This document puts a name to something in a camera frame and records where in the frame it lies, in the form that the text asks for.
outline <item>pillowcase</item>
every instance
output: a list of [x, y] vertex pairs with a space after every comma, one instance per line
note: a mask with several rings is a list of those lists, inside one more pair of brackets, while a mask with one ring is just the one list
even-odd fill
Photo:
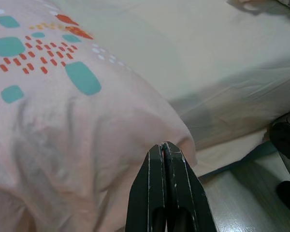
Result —
[[0, 231], [119, 229], [163, 141], [194, 164], [175, 111], [94, 34], [47, 1], [0, 0]]

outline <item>orange dot pattern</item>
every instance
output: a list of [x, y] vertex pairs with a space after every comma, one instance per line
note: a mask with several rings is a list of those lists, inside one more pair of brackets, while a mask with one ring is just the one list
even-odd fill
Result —
[[74, 22], [70, 17], [68, 17], [66, 15], [58, 14], [58, 15], [56, 15], [56, 18], [59, 19], [61, 22], [68, 23], [68, 24], [74, 24], [74, 25], [78, 26], [78, 24], [76, 22]]
[[48, 24], [48, 23], [40, 23], [38, 25], [29, 27], [29, 29], [31, 29], [31, 30], [35, 30], [35, 29], [43, 30], [45, 28], [52, 29], [52, 30], [59, 29], [61, 31], [67, 31], [62, 24], [54, 24], [54, 23], [50, 23], [50, 24]]
[[88, 35], [88, 33], [86, 33], [85, 31], [83, 31], [80, 28], [77, 28], [77, 27], [66, 27], [66, 30], [68, 30], [69, 32], [71, 32], [74, 35], [77, 35], [77, 36], [80, 36], [80, 37], [83, 37], [83, 38], [86, 38], [86, 39], [93, 40], [93, 38], [90, 35]]
[[56, 67], [58, 66], [58, 64], [61, 64], [60, 67], [65, 67], [66, 62], [64, 60], [73, 59], [73, 56], [71, 55], [71, 53], [75, 53], [75, 51], [77, 50], [77, 47], [75, 45], [67, 45], [65, 42], [61, 42], [60, 44], [55, 44], [54, 42], [45, 44], [43, 43], [42, 39], [32, 40], [30, 36], [25, 36], [25, 39], [27, 41], [25, 43], [25, 46], [27, 47], [27, 52], [20, 53], [18, 54], [17, 57], [14, 57], [12, 59], [4, 57], [2, 60], [3, 63], [0, 64], [0, 69], [3, 72], [7, 72], [9, 70], [8, 69], [9, 65], [17, 66], [17, 67], [18, 66], [21, 67], [25, 65], [25, 67], [24, 66], [21, 67], [24, 74], [29, 74], [30, 72], [35, 71], [35, 68], [32, 63], [26, 62], [22, 64], [22, 62], [27, 60], [28, 57], [35, 58], [36, 57], [35, 53], [42, 52], [44, 53], [44, 55], [46, 54], [47, 56], [49, 56], [49, 60], [48, 60], [49, 62], [47, 61], [47, 57], [38, 56], [39, 61], [42, 63], [39, 69], [41, 70], [42, 73], [48, 74], [48, 69], [47, 69], [48, 65], [52, 65]]

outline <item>wooden floor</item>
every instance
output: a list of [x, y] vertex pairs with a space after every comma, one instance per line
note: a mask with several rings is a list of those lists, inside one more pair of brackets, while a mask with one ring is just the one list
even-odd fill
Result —
[[290, 232], [290, 210], [275, 193], [284, 180], [278, 153], [201, 178], [219, 232]]

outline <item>mattress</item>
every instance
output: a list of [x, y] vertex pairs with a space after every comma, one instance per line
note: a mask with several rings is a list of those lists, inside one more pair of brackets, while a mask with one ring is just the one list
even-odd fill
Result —
[[171, 103], [199, 174], [241, 159], [290, 111], [290, 10], [274, 0], [53, 2]]

